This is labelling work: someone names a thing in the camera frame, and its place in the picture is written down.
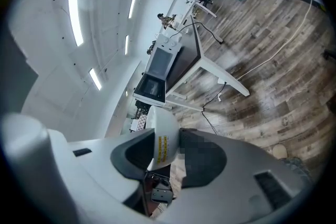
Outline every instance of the yellow label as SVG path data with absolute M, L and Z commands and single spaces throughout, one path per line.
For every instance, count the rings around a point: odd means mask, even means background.
M 161 143 L 162 143 L 162 139 L 161 139 L 161 136 L 159 136 L 159 155 L 157 157 L 158 158 L 157 159 L 158 164 L 161 162 L 161 153 L 162 153 Z
M 162 162 L 165 162 L 167 158 L 167 136 L 163 137 L 163 159 Z

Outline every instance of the light fixture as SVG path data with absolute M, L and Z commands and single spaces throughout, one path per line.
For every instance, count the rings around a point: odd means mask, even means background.
M 128 19 L 130 19 L 132 17 L 134 4 L 135 4 L 135 0 L 132 0 L 131 7 L 130 7 L 130 13 L 128 14 Z
M 93 79 L 93 82 L 95 83 L 95 85 L 97 86 L 98 90 L 100 91 L 101 85 L 100 85 L 98 77 L 97 77 L 97 75 L 95 73 L 95 70 L 92 68 L 89 73 L 90 73 L 91 78 Z
M 125 41 L 125 55 L 128 53 L 128 38 L 129 36 L 126 36 L 126 41 Z
M 73 35 L 75 36 L 77 46 L 80 46 L 83 44 L 83 37 L 79 25 L 77 0 L 69 0 L 69 12 Z

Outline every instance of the vent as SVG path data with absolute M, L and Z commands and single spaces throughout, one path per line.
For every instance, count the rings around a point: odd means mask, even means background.
M 259 187 L 263 190 L 266 198 L 276 210 L 290 201 L 290 196 L 281 187 L 279 182 L 273 177 L 270 172 L 264 172 L 254 176 Z

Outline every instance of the white table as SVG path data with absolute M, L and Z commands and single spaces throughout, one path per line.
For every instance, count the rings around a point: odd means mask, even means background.
M 186 19 L 184 25 L 181 25 L 179 29 L 182 29 L 185 25 L 195 23 L 196 20 L 190 16 Z M 184 83 L 198 68 L 203 68 L 219 78 L 219 82 L 225 81 L 228 85 L 231 85 L 234 89 L 239 91 L 244 96 L 248 96 L 249 91 L 231 74 L 225 69 L 204 56 L 200 36 L 197 31 L 197 25 L 191 25 L 186 27 L 181 34 L 174 36 L 176 40 L 181 37 L 180 43 L 182 43 L 182 49 L 174 62 L 174 65 L 170 71 L 166 81 L 166 102 L 184 106 L 193 110 L 203 111 L 203 108 L 193 104 L 189 104 L 185 101 L 174 98 L 179 97 L 186 99 L 186 96 L 175 93 L 174 91 Z M 216 36 L 219 41 L 223 41 L 220 37 Z

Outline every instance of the ceiling light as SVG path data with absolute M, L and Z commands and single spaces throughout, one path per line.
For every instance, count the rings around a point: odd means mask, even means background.
M 100 91 L 101 85 L 100 85 L 100 82 L 99 82 L 99 80 L 97 78 L 97 75 L 96 75 L 94 69 L 92 68 L 89 73 L 90 73 L 91 78 L 93 79 L 93 82 L 95 83 L 95 85 L 97 86 L 98 90 Z
M 132 17 L 132 13 L 133 13 L 133 9 L 134 9 L 134 4 L 135 4 L 135 0 L 132 0 L 131 8 L 130 8 L 130 13 L 128 14 L 128 19 L 130 19 Z
M 77 0 L 69 0 L 69 12 L 73 35 L 75 36 L 77 46 L 80 46 L 83 44 L 83 37 L 79 25 Z
M 128 53 L 128 36 L 126 36 L 126 41 L 125 41 L 125 55 Z

